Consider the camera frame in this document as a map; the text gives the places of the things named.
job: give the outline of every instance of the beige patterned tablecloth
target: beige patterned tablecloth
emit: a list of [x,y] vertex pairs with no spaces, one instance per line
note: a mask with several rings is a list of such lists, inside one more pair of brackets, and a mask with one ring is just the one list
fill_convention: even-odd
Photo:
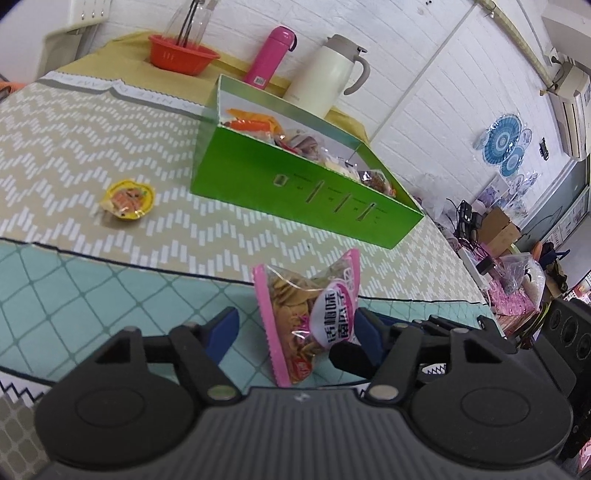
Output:
[[[0,237],[247,282],[258,263],[311,274],[355,247],[364,296],[484,303],[431,220],[389,251],[197,197],[187,187],[200,106],[121,85],[101,90],[93,79],[74,90],[56,75],[0,104]],[[154,210],[139,222],[98,206],[105,189],[125,178],[157,192]]]

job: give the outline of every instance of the gray door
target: gray door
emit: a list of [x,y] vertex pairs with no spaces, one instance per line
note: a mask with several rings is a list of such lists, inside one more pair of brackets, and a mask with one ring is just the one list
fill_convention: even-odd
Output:
[[589,158],[578,162],[541,210],[521,229],[516,246],[522,252],[530,251],[542,240],[558,220],[566,213],[589,183]]

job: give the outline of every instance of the brown cardboard box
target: brown cardboard box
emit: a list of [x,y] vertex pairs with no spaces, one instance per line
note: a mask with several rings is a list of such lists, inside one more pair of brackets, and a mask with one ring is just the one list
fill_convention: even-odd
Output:
[[482,228],[478,231],[478,240],[486,244],[493,257],[500,256],[520,236],[519,229],[499,207],[493,208],[485,216]]

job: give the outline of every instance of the pipe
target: pipe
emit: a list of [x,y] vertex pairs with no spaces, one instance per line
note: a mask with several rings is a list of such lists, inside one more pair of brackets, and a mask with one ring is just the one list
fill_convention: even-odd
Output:
[[515,45],[521,50],[521,53],[528,60],[530,65],[538,73],[548,91],[553,90],[554,81],[548,71],[545,69],[542,62],[539,61],[538,57],[535,56],[533,50],[521,36],[515,25],[509,18],[503,13],[493,0],[474,0],[476,3],[481,4],[486,10],[491,13],[492,19],[495,21],[501,29],[505,31],[507,36],[515,43]]

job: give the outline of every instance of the pink-edged snack bag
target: pink-edged snack bag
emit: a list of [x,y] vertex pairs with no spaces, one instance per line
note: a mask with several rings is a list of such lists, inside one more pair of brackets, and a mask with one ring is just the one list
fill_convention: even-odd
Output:
[[359,251],[312,278],[271,265],[257,265],[253,275],[275,379],[289,387],[312,373],[316,355],[353,336]]

